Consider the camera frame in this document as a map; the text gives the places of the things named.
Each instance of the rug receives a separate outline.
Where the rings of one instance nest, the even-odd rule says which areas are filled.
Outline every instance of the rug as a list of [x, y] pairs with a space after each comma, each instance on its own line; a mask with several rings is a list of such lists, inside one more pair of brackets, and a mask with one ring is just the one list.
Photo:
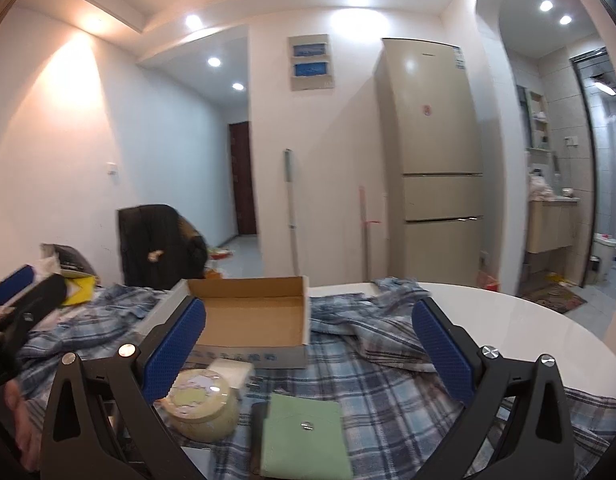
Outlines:
[[586, 300], [558, 283], [525, 294], [522, 299], [532, 301], [560, 314], [566, 314], [586, 303]]

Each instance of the container lid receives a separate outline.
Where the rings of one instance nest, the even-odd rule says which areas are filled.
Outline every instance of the container lid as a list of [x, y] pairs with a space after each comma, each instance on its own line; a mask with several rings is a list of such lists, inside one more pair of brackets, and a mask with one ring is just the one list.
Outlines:
[[608, 246], [608, 247], [616, 248], [616, 240], [610, 237], [609, 235], [600, 235], [599, 233], [597, 233], [595, 234], [595, 242]]
[[205, 422], [219, 415], [230, 395], [230, 385], [217, 372], [184, 370], [162, 404], [166, 412], [178, 420]]

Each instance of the cardboard box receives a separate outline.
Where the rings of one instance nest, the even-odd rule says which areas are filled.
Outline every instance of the cardboard box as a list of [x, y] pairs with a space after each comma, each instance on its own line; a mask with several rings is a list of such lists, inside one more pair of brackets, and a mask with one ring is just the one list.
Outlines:
[[205, 329], [187, 361], [216, 358], [255, 368], [305, 368], [310, 342], [308, 279], [182, 280], [143, 320], [143, 336], [165, 322], [189, 294], [203, 300]]

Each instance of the green pouch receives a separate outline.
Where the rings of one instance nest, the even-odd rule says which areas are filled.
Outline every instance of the green pouch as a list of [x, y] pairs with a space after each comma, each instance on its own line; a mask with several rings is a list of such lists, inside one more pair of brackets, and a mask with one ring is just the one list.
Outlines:
[[261, 474], [286, 480], [352, 480], [339, 403], [272, 394], [264, 420]]

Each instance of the beige refrigerator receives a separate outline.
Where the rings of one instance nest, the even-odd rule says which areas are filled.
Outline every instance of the beige refrigerator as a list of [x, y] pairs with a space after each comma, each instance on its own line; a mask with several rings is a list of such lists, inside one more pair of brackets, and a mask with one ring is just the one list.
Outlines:
[[458, 47], [383, 40], [375, 73], [388, 185], [389, 272], [475, 286], [482, 145]]

